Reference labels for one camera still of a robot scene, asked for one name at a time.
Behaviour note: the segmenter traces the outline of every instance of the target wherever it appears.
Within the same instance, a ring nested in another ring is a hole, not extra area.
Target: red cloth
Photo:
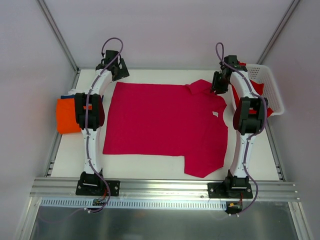
[[[117,82],[103,154],[184,156],[184,172],[200,178],[223,167],[227,105],[210,87],[205,80],[190,85]]]
[[[264,87],[265,87],[265,84],[264,83],[256,83],[255,81],[252,81],[250,80],[254,90],[256,91],[257,94],[259,95],[262,95],[264,93]],[[233,93],[233,97],[234,97],[234,102],[235,102],[235,105],[238,106],[239,104],[239,96],[237,94],[237,91],[235,89],[234,86],[232,86],[232,93]],[[268,107],[267,110],[266,110],[266,116],[267,118],[273,113],[274,111]],[[249,111],[250,114],[255,114],[256,111],[255,110],[250,110]]]

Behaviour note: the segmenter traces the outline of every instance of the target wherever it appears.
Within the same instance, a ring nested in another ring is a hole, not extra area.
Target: white table
[[[148,84],[191,84],[199,79],[212,81],[214,71],[208,70],[129,70],[130,76],[121,80],[125,83]],[[81,70],[77,90],[87,89],[94,80],[95,70]],[[106,136],[106,121],[116,83],[109,84],[103,99],[105,122],[100,134],[100,157],[105,178],[116,179],[168,179],[168,180],[223,180],[233,161],[236,147],[236,131],[233,129],[233,108],[231,95],[221,95],[227,107],[223,114],[228,126],[228,146],[224,167],[212,172],[205,178],[184,173],[183,156],[160,155],[103,155],[102,149]],[[81,133],[64,134],[56,155],[51,173],[52,177],[79,178],[84,169],[85,146]],[[257,136],[252,149],[249,172],[255,180],[278,181],[278,173],[269,145],[266,131]]]

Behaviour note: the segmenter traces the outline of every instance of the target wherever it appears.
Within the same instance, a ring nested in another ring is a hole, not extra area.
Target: plastic basket
[[[280,97],[280,93],[275,81],[275,78],[269,67],[258,64],[247,64],[249,79],[258,83],[264,84],[263,96],[268,99],[268,107],[273,110],[273,115],[281,115],[284,113],[284,103]],[[232,93],[232,87],[229,85],[229,91],[232,95],[233,110],[236,110],[235,98]]]

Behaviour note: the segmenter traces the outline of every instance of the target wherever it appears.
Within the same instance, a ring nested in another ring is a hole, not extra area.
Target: red clothes in basket
[[[184,172],[204,178],[223,167],[225,100],[211,83],[118,82],[107,119],[104,154],[184,156]]]

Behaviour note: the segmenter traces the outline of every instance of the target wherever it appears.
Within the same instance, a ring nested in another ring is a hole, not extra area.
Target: cable
[[[218,51],[218,46],[221,45],[222,47],[222,57],[220,56],[219,54],[219,51]],[[262,103],[263,103],[263,111],[264,111],[264,119],[263,119],[263,123],[262,123],[262,127],[261,129],[257,132],[257,133],[254,133],[252,135],[250,135],[248,137],[248,139],[246,140],[246,145],[245,145],[245,151],[244,151],[244,156],[243,156],[243,167],[244,167],[244,171],[246,173],[246,175],[249,177],[249,179],[254,183],[255,185],[255,188],[256,188],[256,191],[255,191],[255,196],[252,200],[252,202],[245,208],[243,209],[240,213],[244,213],[247,209],[249,209],[254,203],[255,201],[257,200],[257,197],[258,197],[258,192],[259,192],[259,187],[258,187],[258,183],[252,178],[252,176],[249,174],[248,170],[247,170],[247,155],[248,155],[248,149],[249,149],[249,144],[250,144],[250,140],[252,137],[254,136],[257,136],[259,135],[260,133],[263,132],[263,130],[265,129],[266,127],[266,123],[267,123],[267,103],[266,103],[266,100],[263,96],[260,96],[258,94],[255,94],[253,92],[253,89],[250,85],[250,82],[249,80],[238,70],[238,69],[235,69],[234,67],[230,66],[229,64],[225,63],[224,61],[224,54],[225,54],[225,47],[224,47],[224,44],[222,42],[218,42],[216,45],[215,45],[215,52],[216,52],[216,55],[217,57],[219,58],[219,60],[225,65],[227,66],[228,68],[230,68],[231,70],[235,71],[237,74],[239,74],[242,79],[245,81],[246,85],[248,86],[249,88],[249,91],[250,91],[250,94],[252,96],[255,96],[259,99],[261,99]]]
[[[86,137],[86,157],[87,159],[89,159],[89,165],[92,169],[92,171],[103,181],[103,183],[105,184],[107,190],[108,190],[108,198],[107,200],[105,201],[105,203],[97,210],[88,210],[89,213],[97,213],[97,212],[100,212],[109,202],[110,200],[110,197],[111,197],[111,191],[110,191],[110,188],[109,188],[109,185],[108,183],[106,182],[106,180],[95,170],[94,166],[92,165],[92,162],[91,162],[91,158],[90,158],[90,154],[89,154],[89,139],[90,139],[90,133],[89,133],[89,130],[88,130],[88,115],[89,115],[89,97],[90,97],[90,94],[92,93],[92,90],[96,84],[96,82],[99,80],[99,78],[101,77],[101,75],[105,72],[105,70],[119,57],[119,55],[121,54],[123,48],[124,48],[124,43],[122,42],[122,40],[120,38],[117,38],[117,37],[111,37],[109,38],[107,41],[105,41],[105,43],[103,44],[102,46],[102,50],[101,52],[103,53],[103,50],[104,50],[104,47],[105,45],[111,41],[111,40],[118,40],[120,43],[121,43],[121,49],[120,51],[116,54],[116,56],[102,69],[102,71],[100,72],[100,74],[95,78],[95,80],[93,81],[92,85],[91,85],[91,88],[88,92],[88,94],[86,95],[86,102],[85,102],[85,122],[84,122],[84,127],[85,127],[85,131],[86,131],[86,134],[87,134],[87,137]]]

